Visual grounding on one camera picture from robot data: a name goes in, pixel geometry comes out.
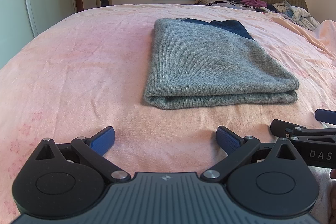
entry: folded gray sweater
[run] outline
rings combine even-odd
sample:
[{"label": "folded gray sweater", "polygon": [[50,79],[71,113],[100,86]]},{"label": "folded gray sweater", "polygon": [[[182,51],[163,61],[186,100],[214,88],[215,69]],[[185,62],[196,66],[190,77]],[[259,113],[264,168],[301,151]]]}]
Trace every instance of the folded gray sweater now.
[{"label": "folded gray sweater", "polygon": [[155,22],[146,102],[179,109],[297,100],[299,81],[241,24],[245,37],[204,24],[180,19]]}]

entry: metal screw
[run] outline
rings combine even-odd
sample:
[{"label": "metal screw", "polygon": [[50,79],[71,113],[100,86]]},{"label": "metal screw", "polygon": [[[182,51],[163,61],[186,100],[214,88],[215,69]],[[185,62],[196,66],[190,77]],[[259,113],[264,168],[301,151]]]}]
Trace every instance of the metal screw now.
[{"label": "metal screw", "polygon": [[125,179],[128,176],[128,173],[122,170],[114,171],[111,174],[111,177],[114,179]]},{"label": "metal screw", "polygon": [[208,179],[216,179],[220,176],[220,173],[216,170],[206,170],[203,175]]}]

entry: bed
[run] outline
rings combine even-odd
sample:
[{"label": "bed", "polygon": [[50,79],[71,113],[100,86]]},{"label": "bed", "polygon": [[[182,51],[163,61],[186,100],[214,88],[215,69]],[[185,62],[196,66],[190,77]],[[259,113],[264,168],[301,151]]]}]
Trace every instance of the bed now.
[{"label": "bed", "polygon": [[[178,110],[145,103],[154,23],[185,17],[241,22],[268,54],[299,79],[299,99],[293,104]],[[314,119],[314,111],[336,109],[335,38],[336,23],[330,20],[311,32],[278,14],[225,7],[117,5],[69,16],[37,36],[0,70],[0,223],[19,215],[11,185],[44,137],[67,143],[113,126],[115,144],[105,157],[131,175],[135,171],[201,173],[226,156],[215,143],[219,125],[262,142],[275,141],[269,131],[275,118],[307,128],[326,127]],[[311,170],[320,185],[312,215],[327,224],[330,170]]]}]

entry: hand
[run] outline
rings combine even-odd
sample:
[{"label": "hand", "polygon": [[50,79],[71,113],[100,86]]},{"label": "hand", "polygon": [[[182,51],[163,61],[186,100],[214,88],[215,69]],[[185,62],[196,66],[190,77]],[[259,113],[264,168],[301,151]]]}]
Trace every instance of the hand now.
[{"label": "hand", "polygon": [[336,169],[331,170],[331,172],[330,172],[330,178],[331,179],[336,179]]},{"label": "hand", "polygon": [[[336,169],[330,172],[330,178],[336,179]],[[329,224],[336,224],[336,187],[334,186],[330,192],[331,212],[332,215],[329,220]]]}]

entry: pink bedsheet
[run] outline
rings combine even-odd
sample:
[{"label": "pink bedsheet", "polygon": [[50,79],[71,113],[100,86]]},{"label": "pink bedsheet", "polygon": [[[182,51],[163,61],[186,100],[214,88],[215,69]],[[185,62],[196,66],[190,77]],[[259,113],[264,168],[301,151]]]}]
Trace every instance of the pink bedsheet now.
[{"label": "pink bedsheet", "polygon": [[[181,110],[145,104],[154,22],[178,17],[239,20],[298,77],[298,101]],[[64,143],[113,126],[115,145],[105,156],[131,174],[202,172],[225,156],[214,139],[219,125],[262,142],[275,140],[268,128],[275,118],[323,127],[314,111],[336,110],[336,23],[325,21],[311,32],[280,15],[225,7],[92,9],[66,18],[26,45],[1,69],[0,83],[0,223],[9,223],[18,216],[12,182],[43,137]],[[327,223],[330,170],[312,170],[320,183],[313,216]]]}]

